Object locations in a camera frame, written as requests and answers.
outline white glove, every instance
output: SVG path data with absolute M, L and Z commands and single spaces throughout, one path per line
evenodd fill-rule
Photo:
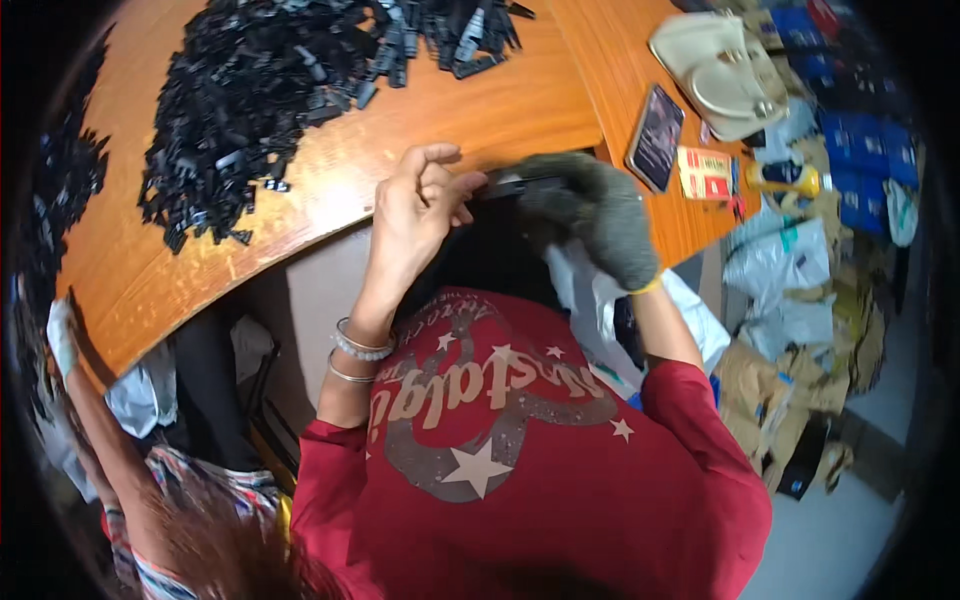
M 47 343 L 54 353 L 60 376 L 66 376 L 77 365 L 77 345 L 73 339 L 75 318 L 73 308 L 66 298 L 54 300 L 50 305 L 50 319 L 47 321 Z

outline hair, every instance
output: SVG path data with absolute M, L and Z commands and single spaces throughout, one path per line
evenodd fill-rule
M 183 482 L 179 506 L 155 501 L 177 565 L 177 577 L 199 600 L 346 600 L 323 564 L 257 515 L 237 514 L 232 498 L 210 493 L 199 480 Z

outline silver bangle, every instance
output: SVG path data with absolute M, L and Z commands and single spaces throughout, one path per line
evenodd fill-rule
M 352 381 L 353 383 L 373 383 L 374 381 L 376 381 L 376 375 L 373 377 L 354 377 L 353 375 L 346 375 L 337 371 L 337 368 L 333 366 L 333 353 L 336 351 L 337 349 L 334 348 L 333 350 L 330 351 L 330 355 L 326 357 L 326 368 L 330 372 L 337 375 L 341 379 L 345 379 L 346 381 Z
M 337 334 L 334 336 L 334 339 L 337 342 L 337 346 L 350 356 L 368 362 L 375 362 L 378 360 L 383 360 L 394 351 L 394 348 L 396 347 L 396 336 L 394 335 L 393 331 L 390 332 L 390 339 L 387 343 L 387 346 L 365 346 L 358 342 L 354 342 L 347 336 L 344 330 L 346 329 L 346 323 L 348 321 L 349 317 L 344 317 L 337 322 Z

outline smartphone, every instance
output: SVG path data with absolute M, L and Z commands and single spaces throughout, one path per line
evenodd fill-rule
M 660 84 L 653 84 L 636 124 L 634 140 L 627 149 L 626 164 L 655 192 L 662 194 L 670 182 L 683 126 L 684 110 Z

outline gray knit glove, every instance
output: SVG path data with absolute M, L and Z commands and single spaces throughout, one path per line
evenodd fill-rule
M 519 199 L 521 212 L 580 238 L 590 259 L 623 289 L 639 293 L 657 278 L 660 259 L 629 175 L 581 153 L 530 156 L 510 171 L 524 179 L 564 178 L 556 187 L 528 189 Z

